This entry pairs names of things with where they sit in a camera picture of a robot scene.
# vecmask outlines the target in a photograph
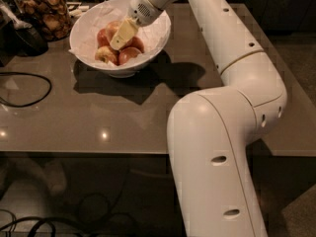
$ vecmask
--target countertop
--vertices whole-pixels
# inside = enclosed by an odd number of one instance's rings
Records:
[[[288,90],[288,107],[279,125],[264,136],[265,143],[274,155],[316,155],[313,105],[246,7],[232,7],[267,51]],[[0,106],[0,151],[168,153],[167,118],[175,103],[222,82],[189,4],[173,4],[167,13],[172,21],[167,45],[130,78],[87,67],[68,51],[69,38],[50,42],[40,56],[14,57],[1,71],[43,75],[52,91],[27,108]],[[1,96],[13,102],[30,101],[46,89],[40,79],[0,78]]]

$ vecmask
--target bowl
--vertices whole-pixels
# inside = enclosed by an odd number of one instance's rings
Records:
[[[171,21],[165,11],[153,24],[139,29],[137,36],[144,43],[144,53],[120,66],[95,60],[98,31],[111,21],[122,20],[129,3],[130,0],[107,0],[84,13],[71,30],[70,52],[86,65],[117,78],[133,76],[144,68],[164,48],[169,39]]]

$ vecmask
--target glass jar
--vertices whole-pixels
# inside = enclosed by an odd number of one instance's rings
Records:
[[[66,0],[15,0],[21,14],[47,41],[68,37],[72,28]]]

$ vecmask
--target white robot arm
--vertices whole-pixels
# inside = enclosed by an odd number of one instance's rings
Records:
[[[173,1],[132,0],[128,14],[146,26]],[[188,94],[168,119],[168,149],[187,235],[267,237],[245,148],[281,117],[284,84],[225,0],[188,1],[224,87]]]

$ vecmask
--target jar of nuts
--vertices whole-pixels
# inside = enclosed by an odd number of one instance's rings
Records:
[[[15,0],[21,14],[29,18],[47,41],[61,40],[70,34],[72,22],[66,0]]]

